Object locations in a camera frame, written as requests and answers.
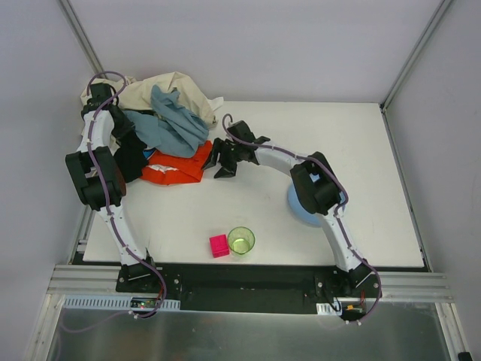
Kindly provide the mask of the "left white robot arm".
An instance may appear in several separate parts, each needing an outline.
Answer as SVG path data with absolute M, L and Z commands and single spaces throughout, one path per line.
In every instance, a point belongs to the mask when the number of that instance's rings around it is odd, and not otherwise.
M 147 164 L 145 144 L 119 108 L 119 93 L 108 83 L 88 86 L 83 106 L 82 140 L 65 164 L 80 201 L 95 211 L 110 231 L 120 255 L 116 291 L 152 293 L 161 282 L 155 263 L 124 210 L 126 184 L 141 176 Z

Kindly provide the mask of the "blue-grey cloth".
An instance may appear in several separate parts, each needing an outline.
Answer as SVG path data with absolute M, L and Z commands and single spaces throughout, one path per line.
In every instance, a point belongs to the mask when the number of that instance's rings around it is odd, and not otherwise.
M 178 102 L 180 93 L 151 89 L 150 113 L 124 110 L 134 124 L 137 137 L 148 148 L 180 158 L 192 158 L 209 136 L 205 122 Z

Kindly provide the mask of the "orange cloth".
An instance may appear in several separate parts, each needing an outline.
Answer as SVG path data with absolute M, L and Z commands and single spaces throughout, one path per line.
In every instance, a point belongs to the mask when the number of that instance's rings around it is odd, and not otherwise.
M 206 162 L 213 144 L 206 141 L 191 158 L 181 158 L 163 154 L 155 150 L 142 169 L 141 180 L 162 186 L 200 183 Z

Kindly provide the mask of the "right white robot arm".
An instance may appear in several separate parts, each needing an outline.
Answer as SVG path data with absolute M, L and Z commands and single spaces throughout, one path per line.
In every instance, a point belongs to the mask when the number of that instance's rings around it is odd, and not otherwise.
M 203 164 L 204 170 L 220 165 L 215 178 L 234 177 L 239 162 L 275 169 L 291 178 L 298 203 L 319 219 L 334 255 L 334 265 L 351 288 L 362 285 L 374 270 L 361 256 L 343 224 L 344 207 L 349 201 L 345 188 L 320 152 L 300 155 L 254 136 L 243 120 L 224 128 L 226 139 L 215 138 Z

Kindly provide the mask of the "beige cloth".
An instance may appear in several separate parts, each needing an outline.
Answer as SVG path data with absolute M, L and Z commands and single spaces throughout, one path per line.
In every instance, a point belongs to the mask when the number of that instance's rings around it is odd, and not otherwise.
M 102 75 L 94 76 L 91 83 L 106 83 L 113 86 L 114 91 L 126 85 L 126 88 L 119 95 L 119 106 L 121 108 L 133 111 L 151 111 L 150 93 L 152 88 L 157 86 L 163 93 L 176 93 L 177 104 L 200 118 L 207 127 L 207 134 L 209 134 L 209 129 L 216 125 L 214 109 L 211 105 L 217 101 L 221 105 L 223 98 L 209 100 L 188 75 L 171 72 L 145 80 L 135 80 L 133 77 L 124 77 L 121 74 L 118 81 L 101 79 Z

